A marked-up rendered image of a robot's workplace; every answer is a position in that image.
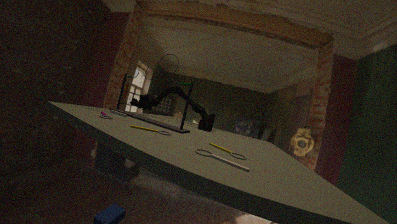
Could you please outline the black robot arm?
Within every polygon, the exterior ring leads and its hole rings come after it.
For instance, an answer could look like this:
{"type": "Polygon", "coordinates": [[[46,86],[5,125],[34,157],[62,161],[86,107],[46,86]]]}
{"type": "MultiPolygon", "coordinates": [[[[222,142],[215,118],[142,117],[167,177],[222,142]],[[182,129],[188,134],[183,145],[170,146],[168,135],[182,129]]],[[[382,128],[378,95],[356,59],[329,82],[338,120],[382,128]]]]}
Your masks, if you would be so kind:
{"type": "MultiPolygon", "coordinates": [[[[168,95],[169,93],[176,93],[176,94],[182,96],[185,100],[187,100],[187,97],[188,97],[183,92],[183,90],[180,87],[171,87],[171,88],[169,87],[163,93],[161,93],[157,98],[154,98],[152,100],[150,99],[150,95],[149,94],[142,94],[142,95],[140,95],[140,100],[139,101],[142,101],[143,103],[148,103],[148,107],[147,108],[149,108],[149,110],[151,110],[152,109],[151,105],[156,107],[159,104],[159,102],[166,95],[168,95]]],[[[199,113],[201,115],[202,119],[208,116],[206,111],[205,111],[205,108],[203,108],[200,105],[196,104],[191,99],[189,100],[189,104],[193,107],[192,109],[195,112],[197,112],[197,113],[199,113]]]]}

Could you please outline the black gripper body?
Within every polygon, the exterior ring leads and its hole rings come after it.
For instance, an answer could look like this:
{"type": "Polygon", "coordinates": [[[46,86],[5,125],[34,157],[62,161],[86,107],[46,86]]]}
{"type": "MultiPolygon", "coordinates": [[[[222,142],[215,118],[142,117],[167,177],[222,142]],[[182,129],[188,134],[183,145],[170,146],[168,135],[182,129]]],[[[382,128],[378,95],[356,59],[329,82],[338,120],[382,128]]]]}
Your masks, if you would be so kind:
{"type": "Polygon", "coordinates": [[[143,108],[143,110],[146,110],[148,107],[148,103],[142,103],[141,108],[143,108]]]}

